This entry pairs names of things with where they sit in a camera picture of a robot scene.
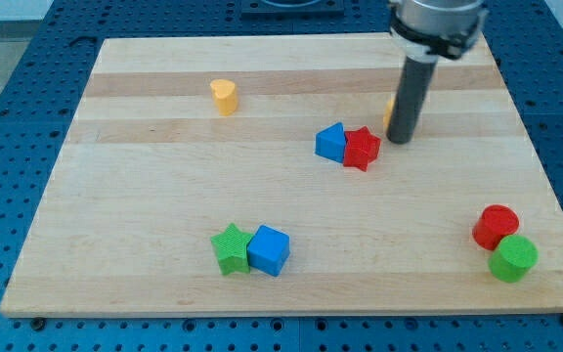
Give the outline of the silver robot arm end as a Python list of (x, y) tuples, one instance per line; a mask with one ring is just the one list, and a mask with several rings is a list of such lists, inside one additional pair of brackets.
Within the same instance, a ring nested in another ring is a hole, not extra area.
[(392, 0), (393, 39), (416, 62), (456, 61), (471, 50), (489, 9), (484, 0)]

